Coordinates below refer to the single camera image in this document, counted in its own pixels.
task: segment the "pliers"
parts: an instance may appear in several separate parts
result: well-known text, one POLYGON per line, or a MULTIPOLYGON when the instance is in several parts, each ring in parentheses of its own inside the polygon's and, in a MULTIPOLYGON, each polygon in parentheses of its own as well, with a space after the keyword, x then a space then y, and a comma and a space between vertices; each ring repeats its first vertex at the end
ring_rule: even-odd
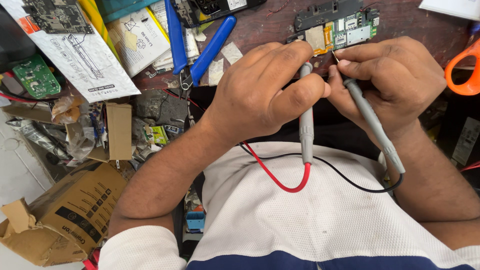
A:
POLYGON ((208 69, 208 66, 215 56, 220 52, 223 43, 232 32, 237 19, 234 16, 225 18, 210 43, 208 43, 192 67, 189 68, 187 66, 185 44, 183 43, 182 26, 170 0, 165 0, 165 9, 167 12, 168 37, 170 39, 173 58, 173 74, 180 74, 179 98, 182 97, 185 91, 185 99, 187 99, 192 90, 192 84, 198 87, 198 81, 208 69))

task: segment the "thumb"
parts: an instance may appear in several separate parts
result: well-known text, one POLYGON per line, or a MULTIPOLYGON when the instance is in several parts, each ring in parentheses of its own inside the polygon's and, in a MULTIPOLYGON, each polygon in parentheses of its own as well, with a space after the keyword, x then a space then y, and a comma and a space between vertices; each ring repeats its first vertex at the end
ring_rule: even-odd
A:
POLYGON ((273 97, 269 106, 271 119, 275 124, 292 121, 329 93, 330 86, 322 77, 308 74, 273 97))
POLYGON ((363 117, 348 89, 343 86, 342 76, 336 65, 331 65, 328 68, 328 84, 332 88, 332 93, 327 98, 328 101, 330 101, 343 116, 362 127, 361 120, 363 120, 363 117))

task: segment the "finger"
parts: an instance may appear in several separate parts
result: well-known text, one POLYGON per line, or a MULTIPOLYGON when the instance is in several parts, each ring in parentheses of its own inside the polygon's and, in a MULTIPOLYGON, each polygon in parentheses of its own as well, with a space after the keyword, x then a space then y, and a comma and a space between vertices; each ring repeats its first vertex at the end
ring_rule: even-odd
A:
POLYGON ((283 46, 283 44, 279 42, 270 42, 263 45, 260 45, 252 50, 250 50, 247 54, 245 54, 242 58, 240 58, 237 62, 240 62, 246 66, 251 66, 258 62, 261 58, 263 58, 269 52, 283 46))
POLYGON ((341 51, 337 50, 335 54, 339 59, 353 62, 365 62, 375 58, 388 57, 406 66, 412 74, 418 77, 431 72, 430 69, 425 69, 425 65, 420 62, 415 54, 395 44, 362 44, 341 51))
POLYGON ((259 60, 254 69, 262 70, 259 81, 269 89, 282 88, 298 71, 298 69, 313 56, 313 49, 305 41, 295 41, 274 51, 259 60))
POLYGON ((443 68, 437 63, 435 58, 430 54, 430 52, 425 48, 425 46, 417 40, 414 40, 410 37, 404 36, 394 39, 388 39, 379 42, 379 44, 388 44, 388 45, 397 45, 400 46, 411 53, 413 53, 417 58, 424 64, 426 64, 431 70, 436 72, 440 76, 444 76, 443 68))
POLYGON ((343 86, 343 80, 336 65, 331 65, 328 68, 328 84, 332 89, 332 92, 327 98, 328 101, 330 101, 343 116, 360 126, 360 110, 348 89, 343 86))
POLYGON ((404 65, 391 58, 380 57, 362 63, 341 60, 337 66, 348 77, 371 80, 385 100, 405 98, 415 92, 409 82, 416 79, 404 65))
POLYGON ((308 74, 273 97, 268 108, 270 119, 276 124, 292 121, 329 92, 330 86, 318 74, 308 74))

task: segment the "white t-shirt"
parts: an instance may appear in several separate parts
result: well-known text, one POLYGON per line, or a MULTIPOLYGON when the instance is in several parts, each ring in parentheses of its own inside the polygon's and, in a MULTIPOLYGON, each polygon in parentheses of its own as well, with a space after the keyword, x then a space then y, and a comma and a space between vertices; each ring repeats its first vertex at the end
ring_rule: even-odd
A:
MULTIPOLYGON (((298 143, 251 146, 263 157, 300 152, 298 143)), ((313 153, 360 186, 383 188, 380 163, 327 147, 315 146, 313 153)), ((301 157, 264 163, 285 186, 300 183, 301 157)), ((318 160, 305 188, 293 194, 281 190, 240 147, 204 173, 204 236, 188 264, 169 230, 142 226, 109 239, 99 269, 480 270, 480 246, 451 250, 388 194, 356 189, 318 160)))

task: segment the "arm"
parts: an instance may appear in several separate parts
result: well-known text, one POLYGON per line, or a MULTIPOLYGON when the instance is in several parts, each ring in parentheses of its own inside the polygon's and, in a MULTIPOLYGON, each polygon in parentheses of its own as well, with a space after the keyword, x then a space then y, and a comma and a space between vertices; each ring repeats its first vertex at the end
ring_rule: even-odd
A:
POLYGON ((170 212, 203 169, 238 142, 275 133, 328 94, 317 74, 281 90, 312 55, 307 42, 268 43, 232 65, 202 119, 130 180, 110 219, 109 236, 143 225, 173 232, 170 212))
MULTIPOLYGON (((371 80, 378 89, 364 95, 406 169, 403 184, 395 190, 402 209, 451 249, 480 245, 480 199, 418 121, 446 86, 441 67, 421 43, 408 37, 355 46, 336 55, 343 60, 329 70, 329 100, 375 144, 338 70, 371 80)), ((396 182, 398 173, 389 161, 387 166, 396 182)))

